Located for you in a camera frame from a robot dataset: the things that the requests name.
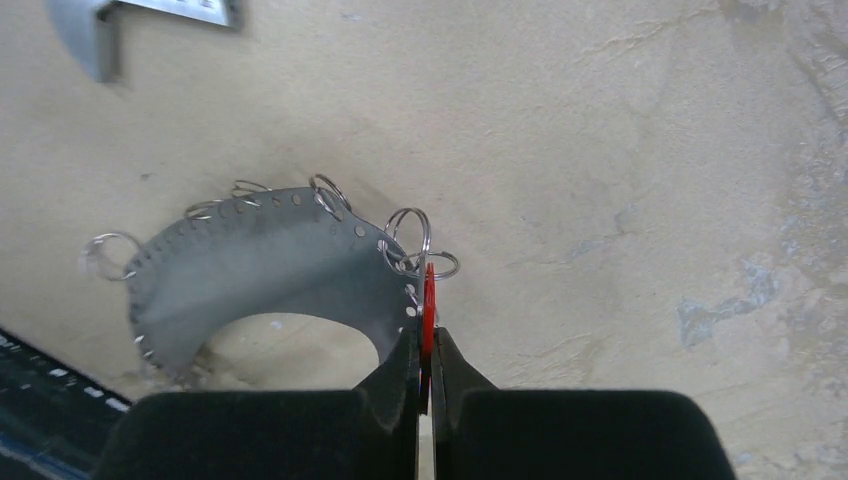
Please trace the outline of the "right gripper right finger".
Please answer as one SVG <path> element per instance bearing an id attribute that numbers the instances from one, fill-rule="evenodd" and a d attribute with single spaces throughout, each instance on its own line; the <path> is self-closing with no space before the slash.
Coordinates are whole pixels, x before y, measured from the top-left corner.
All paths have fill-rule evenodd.
<path id="1" fill-rule="evenodd" d="M 732 479 L 689 397 L 657 390 L 500 389 L 435 331 L 438 479 Z"/>

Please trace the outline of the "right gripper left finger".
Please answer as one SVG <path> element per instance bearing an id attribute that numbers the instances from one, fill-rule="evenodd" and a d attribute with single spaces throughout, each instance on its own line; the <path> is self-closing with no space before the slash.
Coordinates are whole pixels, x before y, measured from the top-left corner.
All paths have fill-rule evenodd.
<path id="1" fill-rule="evenodd" d="M 418 336 L 350 390 L 160 393 L 113 430 L 95 479 L 413 479 Z"/>

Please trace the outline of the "red key tag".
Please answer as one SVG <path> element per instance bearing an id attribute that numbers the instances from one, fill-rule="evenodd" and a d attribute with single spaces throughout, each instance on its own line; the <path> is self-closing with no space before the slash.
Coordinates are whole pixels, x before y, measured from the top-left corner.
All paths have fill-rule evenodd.
<path id="1" fill-rule="evenodd" d="M 436 323 L 435 270 L 432 262 L 426 265 L 421 314 L 421 359 L 428 365 L 434 344 Z"/>

